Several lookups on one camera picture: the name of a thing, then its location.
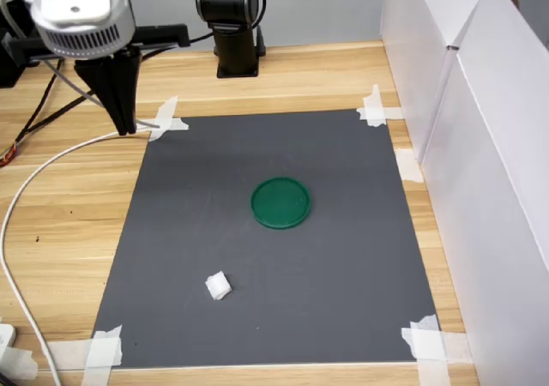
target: tape strip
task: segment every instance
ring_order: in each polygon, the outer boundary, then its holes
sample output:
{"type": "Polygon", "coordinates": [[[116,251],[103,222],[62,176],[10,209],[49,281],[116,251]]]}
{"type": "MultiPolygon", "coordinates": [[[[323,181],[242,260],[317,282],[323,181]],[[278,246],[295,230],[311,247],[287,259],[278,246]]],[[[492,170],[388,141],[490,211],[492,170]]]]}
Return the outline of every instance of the tape strip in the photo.
{"type": "Polygon", "coordinates": [[[38,376],[38,363],[30,350],[0,347],[0,372],[12,380],[34,380],[38,376]]]}
{"type": "Polygon", "coordinates": [[[364,97],[364,109],[357,109],[357,112],[360,114],[360,120],[366,120],[369,126],[378,127],[382,124],[387,124],[377,84],[374,84],[371,94],[368,97],[364,97]]]}
{"type": "Polygon", "coordinates": [[[118,362],[118,358],[120,363],[122,362],[121,331],[122,326],[118,326],[107,333],[95,332],[87,356],[86,370],[84,371],[81,386],[106,386],[109,384],[112,366],[115,362],[118,362]]]}
{"type": "Polygon", "coordinates": [[[78,371],[86,368],[120,366],[122,348],[120,338],[115,336],[118,328],[111,332],[97,332],[93,339],[84,341],[49,341],[55,366],[60,371],[78,371]],[[88,361],[92,351],[104,351],[100,359],[88,361]]]}
{"type": "Polygon", "coordinates": [[[401,334],[418,360],[421,386],[450,386],[448,363],[473,363],[467,336],[439,331],[434,315],[410,322],[401,334]]]}
{"type": "Polygon", "coordinates": [[[95,332],[84,341],[50,341],[48,347],[60,371],[84,370],[82,386],[106,386],[111,368],[122,364],[122,326],[95,332]]]}
{"type": "Polygon", "coordinates": [[[156,124],[160,126],[159,129],[151,130],[151,136],[148,138],[150,142],[158,140],[168,130],[188,130],[189,125],[183,123],[180,118],[173,118],[175,109],[178,106],[178,96],[174,96],[166,103],[159,107],[158,113],[155,119],[146,119],[148,123],[156,124]]]}
{"type": "Polygon", "coordinates": [[[397,148],[395,150],[395,157],[402,180],[424,183],[423,173],[411,148],[397,148]]]}

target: white cardboard box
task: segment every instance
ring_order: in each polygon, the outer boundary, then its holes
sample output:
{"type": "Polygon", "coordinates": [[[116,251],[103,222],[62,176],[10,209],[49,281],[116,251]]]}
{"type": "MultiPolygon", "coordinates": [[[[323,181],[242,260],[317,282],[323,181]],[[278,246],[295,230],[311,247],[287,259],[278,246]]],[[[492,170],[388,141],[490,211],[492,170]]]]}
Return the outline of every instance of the white cardboard box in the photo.
{"type": "Polygon", "coordinates": [[[548,131],[549,52],[480,0],[423,168],[483,385],[549,384],[548,131]]]}
{"type": "Polygon", "coordinates": [[[468,19],[479,0],[385,0],[382,36],[419,161],[468,19]]]}

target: wooden desk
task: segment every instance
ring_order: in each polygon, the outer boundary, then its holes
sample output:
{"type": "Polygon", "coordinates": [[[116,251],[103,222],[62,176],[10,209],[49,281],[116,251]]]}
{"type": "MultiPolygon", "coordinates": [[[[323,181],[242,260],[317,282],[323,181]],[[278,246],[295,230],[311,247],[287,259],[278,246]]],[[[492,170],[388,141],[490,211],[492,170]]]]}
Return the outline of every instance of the wooden desk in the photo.
{"type": "MultiPolygon", "coordinates": [[[[385,106],[399,100],[382,42],[273,48],[256,79],[215,78],[210,52],[167,53],[142,66],[137,116],[153,118],[179,96],[176,115],[213,116],[353,109],[378,84],[385,106]]],[[[79,81],[65,66],[68,76],[79,81]]],[[[0,141],[15,137],[39,102],[51,72],[28,69],[15,88],[0,91],[0,141]]],[[[56,82],[41,117],[75,98],[56,82]]],[[[389,121],[396,148],[410,148],[404,121],[389,121]]],[[[85,102],[21,145],[21,155],[0,170],[0,213],[36,168],[66,148],[114,130],[105,111],[85,102]]],[[[18,202],[9,224],[6,256],[15,279],[48,341],[87,339],[124,224],[147,136],[95,144],[63,157],[43,171],[18,202]]],[[[405,181],[432,295],[442,330],[463,332],[462,319],[424,184],[405,181]]],[[[53,384],[45,359],[5,278],[0,315],[17,327],[16,347],[30,349],[44,370],[36,382],[53,384]]],[[[471,365],[450,367],[452,384],[477,384],[471,365]]],[[[80,384],[81,373],[64,373],[80,384]]],[[[111,384],[290,385],[419,384],[415,363],[303,365],[123,371],[111,384]]]]}

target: electrical outlet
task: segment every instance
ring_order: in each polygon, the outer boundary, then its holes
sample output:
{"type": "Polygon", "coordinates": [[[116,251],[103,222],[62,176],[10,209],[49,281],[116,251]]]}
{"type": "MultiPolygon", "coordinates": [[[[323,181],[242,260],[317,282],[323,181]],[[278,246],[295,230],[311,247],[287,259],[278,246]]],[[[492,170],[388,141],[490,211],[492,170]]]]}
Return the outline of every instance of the electrical outlet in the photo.
{"type": "Polygon", "coordinates": [[[15,341],[15,328],[11,324],[0,323],[0,347],[10,347],[15,341]]]}

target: green lid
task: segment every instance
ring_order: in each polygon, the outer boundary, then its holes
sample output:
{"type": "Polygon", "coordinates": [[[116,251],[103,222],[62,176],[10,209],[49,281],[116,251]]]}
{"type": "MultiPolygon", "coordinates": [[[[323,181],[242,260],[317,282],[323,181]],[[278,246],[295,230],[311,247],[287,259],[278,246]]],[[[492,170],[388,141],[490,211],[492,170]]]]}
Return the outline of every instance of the green lid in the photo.
{"type": "Polygon", "coordinates": [[[289,229],[307,218],[311,197],[293,178],[271,178],[257,186],[251,196],[256,220],[271,229],[289,229]]]}

